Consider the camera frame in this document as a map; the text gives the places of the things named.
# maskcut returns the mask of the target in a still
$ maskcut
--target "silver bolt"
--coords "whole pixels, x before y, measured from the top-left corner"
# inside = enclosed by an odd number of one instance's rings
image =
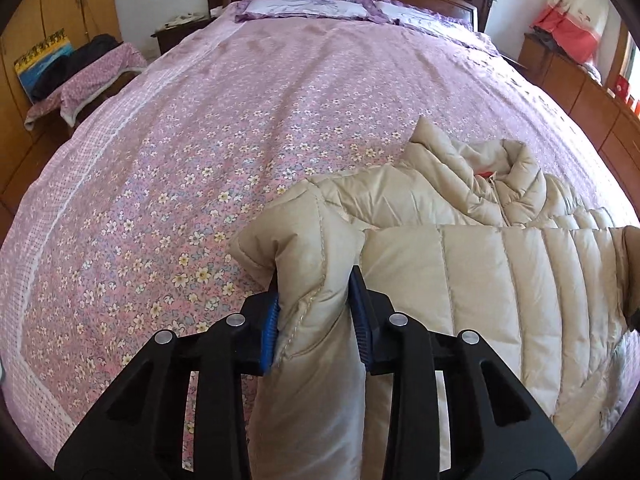
[[[161,330],[154,337],[154,341],[159,345],[166,345],[173,338],[174,334],[172,334],[169,330]]]
[[[407,323],[409,323],[409,320],[404,314],[396,312],[395,314],[389,316],[389,323],[394,326],[405,326]]]
[[[473,330],[465,330],[462,333],[462,341],[469,345],[475,345],[480,342],[480,336]]]
[[[244,324],[244,316],[242,314],[232,314],[226,318],[226,324],[229,326],[241,326]]]

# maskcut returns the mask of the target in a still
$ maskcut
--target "beige jacket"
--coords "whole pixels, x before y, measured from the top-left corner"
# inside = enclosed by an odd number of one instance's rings
[[[277,266],[282,308],[250,423],[254,478],[381,477],[391,381],[358,357],[354,264],[430,330],[481,333],[584,462],[619,415],[625,314],[640,298],[627,250],[640,234],[610,226],[523,144],[455,143],[424,119],[398,165],[296,184],[232,241],[263,285]],[[446,468],[443,384],[439,397]]]

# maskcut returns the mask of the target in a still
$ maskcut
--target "floral pattern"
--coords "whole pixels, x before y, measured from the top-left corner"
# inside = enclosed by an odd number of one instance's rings
[[[155,331],[203,332],[259,291],[227,245],[267,202],[307,175],[395,162],[420,114],[465,142],[524,140],[545,171],[627,213],[586,137],[503,60],[390,25],[236,24],[231,9],[81,125],[0,251],[5,395],[36,450],[52,462]],[[21,388],[47,403],[45,428]],[[246,418],[255,389],[244,378]]]

